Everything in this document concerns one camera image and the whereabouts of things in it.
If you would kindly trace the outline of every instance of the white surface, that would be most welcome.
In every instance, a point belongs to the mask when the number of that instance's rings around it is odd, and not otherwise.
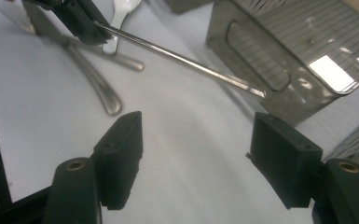
[[[178,24],[210,10],[192,11]],[[123,30],[197,59],[200,51],[155,13],[143,2]],[[187,21],[189,31],[200,21],[207,20]],[[104,211],[104,223],[312,223],[310,209],[287,211],[245,159],[254,113],[249,106],[238,107],[210,79],[124,41],[118,51],[143,61],[144,72],[85,56],[121,97],[122,114],[143,112],[145,153],[126,207]],[[331,133],[318,126],[323,118],[298,128],[326,138]],[[0,14],[0,148],[14,201],[50,185],[61,162],[89,156],[116,119],[105,115],[60,47]]]

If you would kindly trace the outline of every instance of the metal utensil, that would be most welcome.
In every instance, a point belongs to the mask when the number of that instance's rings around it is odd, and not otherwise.
[[[130,14],[132,11],[134,11],[141,3],[141,0],[111,0],[111,1],[115,5],[115,15],[113,16],[110,25],[118,29],[121,28],[121,24],[123,23],[127,15]],[[117,36],[112,36],[112,39],[107,40],[107,44],[103,45],[103,52],[106,54],[116,53],[117,42],[118,42]]]
[[[35,28],[31,24],[30,19],[28,18],[25,10],[22,7],[20,7],[18,4],[8,2],[8,1],[0,1],[0,12],[2,12],[2,14],[4,14],[8,19],[13,21],[23,31],[25,31],[29,34],[32,34],[32,35],[36,35]],[[69,36],[68,36],[68,38],[70,39],[70,41],[73,45],[80,47],[82,49],[85,49],[87,51],[90,51],[90,52],[98,55],[99,57],[105,58],[106,60],[108,60],[110,62],[118,63],[127,68],[130,68],[133,71],[141,72],[145,68],[144,63],[142,63],[138,60],[135,60],[131,57],[128,57],[128,56],[125,56],[122,54],[118,54],[118,53],[113,54],[113,55],[107,55],[102,52],[101,48],[85,45],[81,41],[74,39],[72,37],[69,37]]]
[[[120,112],[121,102],[115,92],[98,73],[98,71],[77,51],[71,44],[68,37],[62,35],[51,21],[43,14],[40,9],[27,2],[23,2],[24,8],[31,19],[36,31],[47,36],[51,41],[61,45],[65,51],[73,58],[74,62],[80,67],[90,81],[92,87],[97,92],[104,109],[108,115],[116,115]]]
[[[128,56],[122,55],[122,54],[105,54],[102,52],[102,50],[100,48],[96,48],[93,46],[89,46],[89,45],[85,45],[83,44],[80,40],[68,37],[69,40],[71,41],[71,44],[80,47],[82,49],[85,49],[93,54],[98,55],[99,57],[102,57],[108,61],[114,61],[116,63],[119,63],[127,68],[130,68],[131,70],[134,70],[136,72],[141,72],[142,70],[144,70],[145,68],[145,64],[135,60],[133,58],[130,58]]]
[[[103,24],[100,24],[97,21],[95,21],[94,24],[101,27],[105,31],[109,32],[110,34],[117,35],[117,36],[129,41],[130,43],[137,45],[143,49],[147,49],[153,53],[156,53],[160,56],[171,59],[177,63],[186,65],[190,68],[195,69],[196,71],[202,72],[205,75],[209,75],[209,77],[212,77],[216,80],[224,81],[235,88],[239,88],[242,91],[247,91],[247,92],[251,93],[253,96],[255,96],[256,99],[263,99],[266,97],[266,94],[263,91],[259,91],[255,88],[251,87],[247,82],[245,82],[239,78],[229,76],[229,75],[222,75],[222,74],[214,71],[213,69],[208,68],[208,67],[206,67],[200,63],[197,63],[191,59],[188,59],[180,54],[177,54],[173,51],[170,51],[168,49],[165,49],[163,47],[160,47],[158,45],[150,43],[150,42],[143,40],[142,38],[139,38],[135,35],[130,35],[124,31],[116,29],[115,27],[105,26]]]

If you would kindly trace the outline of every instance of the metal rod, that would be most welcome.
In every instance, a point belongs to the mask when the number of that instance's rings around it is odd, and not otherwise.
[[[157,53],[158,55],[163,56],[168,59],[171,59],[177,63],[186,65],[190,68],[195,69],[196,71],[202,72],[205,75],[209,75],[209,77],[213,77],[217,80],[224,81],[233,87],[239,88],[243,91],[250,92],[253,94],[253,96],[256,96],[257,98],[263,99],[266,97],[266,93],[251,87],[247,82],[245,82],[237,77],[233,77],[233,76],[229,76],[229,75],[222,75],[222,74],[215,72],[214,70],[212,70],[200,63],[197,63],[191,59],[188,59],[187,57],[184,57],[184,56],[179,55],[173,51],[170,51],[168,49],[165,49],[163,47],[160,47],[158,45],[150,43],[150,42],[143,40],[142,38],[139,38],[135,35],[130,35],[124,31],[121,31],[121,30],[115,28],[115,27],[106,26],[97,21],[95,21],[94,24],[99,26],[100,28],[103,28],[105,31],[109,32],[110,34],[121,37],[136,46],[139,46],[143,49],[147,49],[153,53]]]

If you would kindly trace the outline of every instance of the utensil handle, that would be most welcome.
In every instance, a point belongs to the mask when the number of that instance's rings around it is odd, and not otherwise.
[[[108,115],[118,114],[121,109],[121,102],[106,80],[72,44],[68,44],[64,48],[89,79],[92,87],[97,92],[106,113]]]
[[[220,73],[214,71],[213,69],[206,67],[203,64],[197,63],[191,59],[188,59],[185,56],[182,56],[182,55],[177,54],[171,50],[165,49],[156,44],[148,42],[148,41],[146,41],[142,38],[139,38],[135,35],[128,34],[122,30],[115,28],[115,27],[106,26],[97,21],[95,21],[94,24],[97,25],[98,27],[104,29],[105,31],[109,32],[110,34],[116,35],[120,38],[123,38],[136,46],[139,46],[143,49],[147,49],[153,53],[156,53],[160,56],[170,59],[176,63],[180,63],[189,68],[193,68],[194,70],[199,71],[199,72],[203,73],[204,75],[208,75],[208,77],[212,77],[219,81],[224,81],[225,83],[231,85],[232,87],[238,88],[238,89],[240,89],[242,91],[246,91],[248,93],[251,93],[257,100],[263,100],[266,97],[266,93],[264,91],[260,91],[256,88],[253,88],[252,86],[249,85],[249,83],[247,83],[246,81],[243,81],[237,77],[220,74]]]

